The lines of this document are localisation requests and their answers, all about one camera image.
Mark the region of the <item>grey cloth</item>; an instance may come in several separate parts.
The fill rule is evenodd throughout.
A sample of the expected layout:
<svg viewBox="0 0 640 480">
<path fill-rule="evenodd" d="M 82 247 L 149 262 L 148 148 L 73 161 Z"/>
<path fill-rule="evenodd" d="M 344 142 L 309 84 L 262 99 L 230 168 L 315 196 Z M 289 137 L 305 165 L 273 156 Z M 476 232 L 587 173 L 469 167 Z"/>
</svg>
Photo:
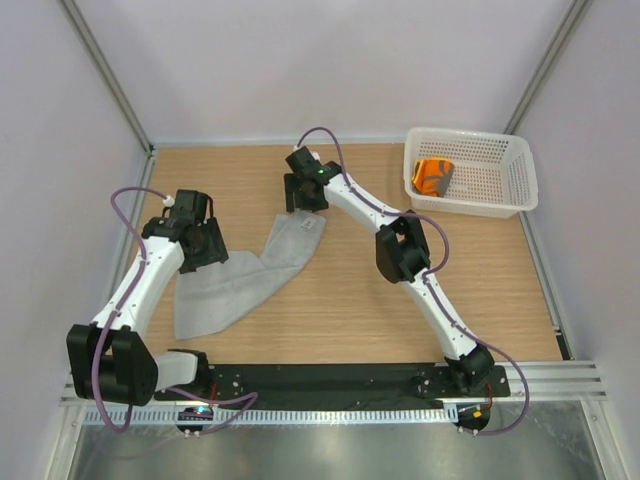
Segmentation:
<svg viewBox="0 0 640 480">
<path fill-rule="evenodd" d="M 306 218 L 316 220 L 309 230 L 301 228 Z M 325 227 L 326 219 L 317 214 L 278 214 L 259 256 L 231 251 L 225 263 L 180 274 L 173 302 L 175 338 L 219 333 L 261 306 L 303 271 Z"/>
</svg>

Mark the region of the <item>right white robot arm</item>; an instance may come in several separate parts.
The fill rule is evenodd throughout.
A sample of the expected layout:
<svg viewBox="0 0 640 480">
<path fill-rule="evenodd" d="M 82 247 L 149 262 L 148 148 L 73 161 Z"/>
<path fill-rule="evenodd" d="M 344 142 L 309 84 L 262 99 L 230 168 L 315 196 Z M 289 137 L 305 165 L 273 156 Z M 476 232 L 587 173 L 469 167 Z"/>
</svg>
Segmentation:
<svg viewBox="0 0 640 480">
<path fill-rule="evenodd" d="M 305 146 L 294 148 L 286 163 L 291 169 L 284 175 L 286 210 L 317 212 L 333 206 L 364 225 L 374 235 L 379 273 L 408 293 L 436 333 L 453 389 L 464 396 L 482 390 L 495 360 L 444 294 L 419 215 L 386 205 L 339 164 L 323 164 Z"/>
</svg>

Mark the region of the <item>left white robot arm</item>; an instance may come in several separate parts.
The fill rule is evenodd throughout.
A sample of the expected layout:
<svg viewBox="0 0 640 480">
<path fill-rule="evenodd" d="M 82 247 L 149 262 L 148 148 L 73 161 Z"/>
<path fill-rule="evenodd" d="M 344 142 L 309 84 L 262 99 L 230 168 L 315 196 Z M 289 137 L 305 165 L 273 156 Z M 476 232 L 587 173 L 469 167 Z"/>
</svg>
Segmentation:
<svg viewBox="0 0 640 480">
<path fill-rule="evenodd" d="M 80 398 L 144 406 L 173 387 L 191 400 L 204 398 L 212 388 L 205 353 L 173 349 L 155 356 L 144 341 L 172 277 L 229 258 L 210 195 L 180 189 L 161 200 L 161 214 L 143 228 L 126 226 L 138 251 L 107 304 L 90 323 L 75 324 L 67 334 L 73 386 Z"/>
</svg>

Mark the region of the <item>orange grey giraffe towel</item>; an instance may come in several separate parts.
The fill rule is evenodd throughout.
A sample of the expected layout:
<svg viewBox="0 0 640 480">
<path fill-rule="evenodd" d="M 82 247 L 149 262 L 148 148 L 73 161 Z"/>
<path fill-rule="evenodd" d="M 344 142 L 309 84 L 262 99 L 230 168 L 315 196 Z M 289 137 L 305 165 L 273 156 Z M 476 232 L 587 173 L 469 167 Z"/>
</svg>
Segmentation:
<svg viewBox="0 0 640 480">
<path fill-rule="evenodd" d="M 416 160 L 411 185 L 423 196 L 442 198 L 449 188 L 454 169 L 454 164 L 447 158 L 429 157 Z"/>
</svg>

